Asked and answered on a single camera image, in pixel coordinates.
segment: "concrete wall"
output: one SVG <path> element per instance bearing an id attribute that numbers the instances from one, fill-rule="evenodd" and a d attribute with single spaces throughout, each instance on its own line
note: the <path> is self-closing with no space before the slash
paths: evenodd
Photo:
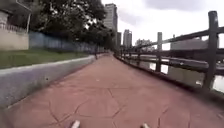
<path id="1" fill-rule="evenodd" d="M 81 59 L 0 70 L 0 107 L 23 99 L 38 88 L 93 62 L 89 56 Z"/>
<path id="2" fill-rule="evenodd" d="M 29 36 L 0 27 L 0 50 L 28 50 Z"/>
<path id="3" fill-rule="evenodd" d="M 0 23 L 6 24 L 8 20 L 8 14 L 0 11 Z"/>
<path id="4" fill-rule="evenodd" d="M 202 86 L 204 74 L 169 66 L 168 77 L 192 86 Z"/>

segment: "river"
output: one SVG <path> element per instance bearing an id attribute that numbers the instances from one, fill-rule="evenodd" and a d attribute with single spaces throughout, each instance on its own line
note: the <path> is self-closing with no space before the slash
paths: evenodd
<path id="1" fill-rule="evenodd" d="M 156 64 L 150 63 L 149 68 L 152 69 L 152 70 L 155 70 L 156 69 Z M 169 71 L 169 66 L 162 65 L 161 72 L 163 72 L 165 74 L 168 74 L 168 71 Z M 198 81 L 196 81 L 196 83 L 197 84 L 202 84 L 202 81 L 198 80 Z M 224 77 L 223 76 L 216 76 L 215 77 L 213 89 L 224 93 Z"/>

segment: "water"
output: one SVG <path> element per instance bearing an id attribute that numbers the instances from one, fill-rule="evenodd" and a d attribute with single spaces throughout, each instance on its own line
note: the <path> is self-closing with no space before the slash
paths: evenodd
<path id="1" fill-rule="evenodd" d="M 156 64 L 150 63 L 149 68 L 152 69 L 152 70 L 155 70 L 156 69 Z M 168 74 L 169 68 L 170 68 L 169 66 L 162 65 L 161 66 L 161 72 L 164 73 L 164 74 Z M 197 75 L 198 80 L 195 81 L 195 85 L 202 85 L 203 77 L 199 73 L 196 73 L 196 74 L 198 74 Z M 213 89 L 224 93 L 224 84 L 223 83 L 224 83 L 224 77 L 223 76 L 216 76 L 215 81 L 214 81 L 214 85 L 213 85 Z"/>

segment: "red brick pavement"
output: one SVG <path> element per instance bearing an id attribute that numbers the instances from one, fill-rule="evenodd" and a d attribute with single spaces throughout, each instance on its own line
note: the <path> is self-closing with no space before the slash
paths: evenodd
<path id="1" fill-rule="evenodd" d="M 5 112 L 15 128 L 224 128 L 223 111 L 103 57 Z"/>

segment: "post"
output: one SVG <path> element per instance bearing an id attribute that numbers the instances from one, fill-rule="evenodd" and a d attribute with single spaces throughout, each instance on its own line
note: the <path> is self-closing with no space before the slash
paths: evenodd
<path id="1" fill-rule="evenodd" d="M 213 87 L 216 72 L 216 51 L 218 48 L 218 16 L 216 11 L 210 11 L 209 16 L 209 42 L 207 48 L 208 70 L 203 82 L 203 90 L 209 91 Z"/>
<path id="2" fill-rule="evenodd" d="M 140 66 L 140 59 L 141 59 L 140 49 L 137 49 L 137 53 L 138 53 L 138 56 L 137 56 L 137 66 L 139 67 Z"/>
<path id="3" fill-rule="evenodd" d="M 129 60 L 128 60 L 129 63 L 131 63 L 131 51 L 129 51 Z"/>
<path id="4" fill-rule="evenodd" d="M 31 13 L 29 14 L 28 19 L 27 19 L 27 26 L 26 26 L 27 33 L 29 33 L 29 30 L 30 30 L 30 18 L 31 18 Z"/>
<path id="5" fill-rule="evenodd" d="M 162 51 L 162 41 L 163 41 L 163 33 L 158 32 L 158 40 L 157 40 L 157 59 L 158 62 L 156 63 L 156 72 L 161 72 L 161 55 L 160 52 Z"/>

